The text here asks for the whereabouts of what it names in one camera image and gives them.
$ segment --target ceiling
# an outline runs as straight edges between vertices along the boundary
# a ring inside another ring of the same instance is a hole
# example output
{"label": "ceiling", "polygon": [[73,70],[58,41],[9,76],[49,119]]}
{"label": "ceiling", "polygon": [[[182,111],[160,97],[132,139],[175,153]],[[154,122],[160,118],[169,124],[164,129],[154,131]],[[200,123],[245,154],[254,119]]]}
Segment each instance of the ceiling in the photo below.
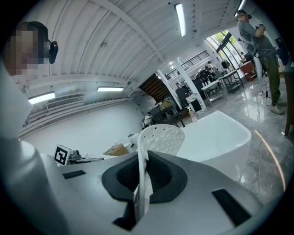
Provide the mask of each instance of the ceiling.
{"label": "ceiling", "polygon": [[[186,35],[181,37],[174,4],[182,3]],[[53,65],[38,75],[15,77],[28,97],[54,91],[57,97],[86,94],[85,103],[125,98],[180,56],[183,45],[195,45],[237,25],[240,0],[43,0],[23,19],[48,27],[59,52]],[[247,3],[245,10],[254,6]],[[99,86],[124,87],[121,93],[98,93]],[[33,112],[44,109],[35,105]]]}

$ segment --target gray shirt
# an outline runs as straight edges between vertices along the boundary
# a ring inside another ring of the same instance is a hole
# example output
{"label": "gray shirt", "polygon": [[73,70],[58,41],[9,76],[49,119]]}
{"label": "gray shirt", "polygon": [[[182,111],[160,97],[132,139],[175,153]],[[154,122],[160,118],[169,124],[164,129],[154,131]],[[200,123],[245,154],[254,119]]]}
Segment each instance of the gray shirt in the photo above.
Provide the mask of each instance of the gray shirt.
{"label": "gray shirt", "polygon": [[257,52],[259,56],[271,56],[275,54],[276,50],[269,41],[269,39],[263,35],[260,38],[255,36],[256,30],[248,22],[242,21],[238,23],[238,29],[241,36],[247,41],[254,41],[257,46]]}

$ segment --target floor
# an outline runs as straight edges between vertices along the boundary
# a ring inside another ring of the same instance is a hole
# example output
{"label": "floor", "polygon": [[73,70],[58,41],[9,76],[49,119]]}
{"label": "floor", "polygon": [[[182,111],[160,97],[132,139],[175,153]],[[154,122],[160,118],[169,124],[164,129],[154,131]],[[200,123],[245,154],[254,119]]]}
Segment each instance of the floor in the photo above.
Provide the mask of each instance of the floor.
{"label": "floor", "polygon": [[[280,80],[281,98],[287,100],[284,79]],[[264,85],[264,81],[259,82],[258,79],[245,83],[244,89],[241,87],[235,94],[227,94],[227,101],[219,99],[212,103],[212,107],[207,106],[207,110],[199,114],[197,119],[220,110],[251,131],[252,142],[248,164],[240,184],[252,191],[263,204],[266,204],[283,194],[283,184],[273,157],[254,130],[260,132],[275,153],[283,171],[286,185],[294,171],[294,130],[292,127],[288,138],[283,135],[287,113],[277,115],[270,111],[271,107],[267,106],[266,103],[270,105],[271,99],[267,98],[266,101],[265,98],[260,96],[260,88],[263,91],[266,89]],[[190,117],[184,119],[185,124],[191,122]]]}

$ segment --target column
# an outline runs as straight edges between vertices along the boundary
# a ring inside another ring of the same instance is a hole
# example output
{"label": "column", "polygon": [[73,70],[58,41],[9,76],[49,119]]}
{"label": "column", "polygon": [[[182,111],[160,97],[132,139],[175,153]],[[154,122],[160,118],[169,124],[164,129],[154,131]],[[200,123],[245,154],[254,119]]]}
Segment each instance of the column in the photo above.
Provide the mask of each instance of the column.
{"label": "column", "polygon": [[171,95],[173,96],[176,104],[178,105],[178,107],[180,109],[182,109],[182,105],[180,103],[179,97],[176,94],[175,90],[173,89],[173,87],[170,85],[170,82],[168,81],[168,79],[165,77],[165,75],[161,72],[161,70],[157,70],[158,75],[161,77],[162,82],[165,84],[165,86],[167,87],[167,89],[170,91]]}
{"label": "column", "polygon": [[183,67],[180,65],[180,60],[179,58],[177,58],[177,62],[175,63],[177,70],[179,71],[179,73],[183,76],[183,78],[185,79],[187,85],[190,87],[191,92],[194,94],[194,96],[197,98],[202,111],[204,111],[206,109],[206,105],[204,104],[201,95],[199,93],[199,91],[197,90],[195,84],[193,83],[193,81],[190,79],[190,76],[187,74],[187,72],[183,69]]}

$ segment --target ceiling light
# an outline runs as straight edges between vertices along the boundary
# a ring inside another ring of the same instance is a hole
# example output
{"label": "ceiling light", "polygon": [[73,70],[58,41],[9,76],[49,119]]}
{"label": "ceiling light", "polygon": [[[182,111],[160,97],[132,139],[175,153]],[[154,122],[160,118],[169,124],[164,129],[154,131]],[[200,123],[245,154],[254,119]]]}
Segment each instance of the ceiling light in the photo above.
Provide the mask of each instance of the ceiling light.
{"label": "ceiling light", "polygon": [[47,93],[45,95],[40,95],[35,98],[31,98],[28,101],[33,105],[42,101],[47,101],[55,98],[54,92]]}
{"label": "ceiling light", "polygon": [[175,10],[177,16],[179,18],[180,28],[181,28],[181,36],[184,37],[186,35],[186,25],[185,25],[185,17],[182,3],[175,5]]}
{"label": "ceiling light", "polygon": [[122,87],[98,87],[98,92],[100,91],[122,91]]}
{"label": "ceiling light", "polygon": [[240,5],[239,5],[239,7],[238,7],[238,8],[237,8],[237,10],[236,10],[235,17],[237,16],[237,11],[238,11],[238,10],[241,10],[241,9],[244,7],[244,5],[245,5],[245,2],[246,2],[246,0],[242,0],[242,1],[241,1],[241,3],[240,3]]}

